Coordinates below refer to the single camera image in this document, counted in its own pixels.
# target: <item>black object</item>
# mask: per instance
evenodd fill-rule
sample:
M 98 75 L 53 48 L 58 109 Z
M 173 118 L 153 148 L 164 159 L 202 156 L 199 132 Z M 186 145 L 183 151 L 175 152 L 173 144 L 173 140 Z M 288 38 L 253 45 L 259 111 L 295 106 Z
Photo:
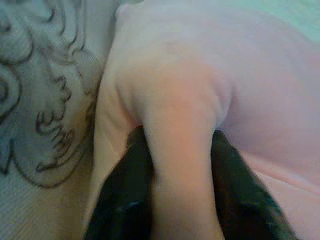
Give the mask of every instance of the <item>black object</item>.
M 154 170 L 142 127 L 129 136 L 128 146 L 101 189 L 85 240 L 150 238 Z M 296 240 L 280 208 L 221 131 L 213 135 L 211 162 L 225 240 Z

